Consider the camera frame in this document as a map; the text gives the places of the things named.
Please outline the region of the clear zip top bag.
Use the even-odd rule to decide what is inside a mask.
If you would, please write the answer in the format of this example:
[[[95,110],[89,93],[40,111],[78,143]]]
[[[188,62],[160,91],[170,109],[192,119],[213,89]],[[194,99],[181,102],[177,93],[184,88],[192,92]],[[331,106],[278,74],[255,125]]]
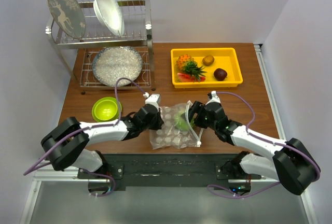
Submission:
[[[194,120],[186,120],[189,125],[189,131],[180,131],[174,126],[174,116],[181,110],[188,110],[193,103],[180,103],[171,107],[160,107],[161,118],[164,122],[162,129],[158,131],[149,131],[149,140],[153,149],[164,147],[174,147],[183,149],[186,147],[199,148],[202,144],[201,137],[202,128],[198,128],[194,124]]]

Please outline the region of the fake watermelon slice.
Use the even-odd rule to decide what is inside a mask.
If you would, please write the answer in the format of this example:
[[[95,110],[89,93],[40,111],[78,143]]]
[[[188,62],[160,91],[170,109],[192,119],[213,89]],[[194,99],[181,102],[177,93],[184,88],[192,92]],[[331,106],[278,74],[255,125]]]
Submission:
[[[206,80],[205,76],[192,76],[185,73],[177,73],[177,78],[180,82],[204,82]]]

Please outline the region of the fake purple plum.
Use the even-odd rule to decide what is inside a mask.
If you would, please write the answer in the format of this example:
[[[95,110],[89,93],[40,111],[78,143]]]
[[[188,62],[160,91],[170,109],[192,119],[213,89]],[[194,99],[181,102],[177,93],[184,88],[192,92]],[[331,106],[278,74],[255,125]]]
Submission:
[[[217,81],[224,81],[228,76],[228,73],[222,68],[217,68],[213,75]]]

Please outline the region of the fake orange pineapple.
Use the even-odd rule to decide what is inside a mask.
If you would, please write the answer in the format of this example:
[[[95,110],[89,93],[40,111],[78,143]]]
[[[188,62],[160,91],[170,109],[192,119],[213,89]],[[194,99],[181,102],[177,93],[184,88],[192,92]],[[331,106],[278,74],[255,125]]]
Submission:
[[[199,66],[195,59],[190,55],[180,55],[176,60],[179,73],[189,74],[195,77],[205,76],[206,71],[203,66]]]

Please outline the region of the fake brown kiwi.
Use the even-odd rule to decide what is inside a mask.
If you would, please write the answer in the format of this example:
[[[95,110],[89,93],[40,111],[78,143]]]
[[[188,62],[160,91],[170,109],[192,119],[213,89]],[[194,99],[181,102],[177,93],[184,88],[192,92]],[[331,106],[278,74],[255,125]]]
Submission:
[[[207,55],[202,59],[204,66],[211,66],[215,61],[215,58],[212,55]]]

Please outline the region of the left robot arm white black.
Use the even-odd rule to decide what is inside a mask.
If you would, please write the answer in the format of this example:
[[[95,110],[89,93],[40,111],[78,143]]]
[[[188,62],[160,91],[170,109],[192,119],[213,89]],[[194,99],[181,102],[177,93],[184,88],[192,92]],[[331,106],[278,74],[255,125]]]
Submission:
[[[41,140],[41,146],[55,171],[76,166],[88,170],[95,178],[103,178],[107,165],[98,152],[89,152],[86,146],[133,139],[145,130],[160,130],[163,124],[161,110],[152,104],[120,119],[99,124],[69,117]]]

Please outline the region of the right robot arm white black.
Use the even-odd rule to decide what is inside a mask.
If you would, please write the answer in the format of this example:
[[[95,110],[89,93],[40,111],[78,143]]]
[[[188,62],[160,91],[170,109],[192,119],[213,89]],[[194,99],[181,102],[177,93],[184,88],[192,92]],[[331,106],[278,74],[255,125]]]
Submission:
[[[193,121],[199,128],[210,128],[225,143],[250,150],[239,155],[231,166],[235,178],[242,179],[247,174],[266,176],[295,195],[301,195],[320,178],[318,164],[300,140],[285,141],[251,131],[230,120],[218,101],[210,100],[206,104],[196,101],[185,110],[182,118],[187,123]]]

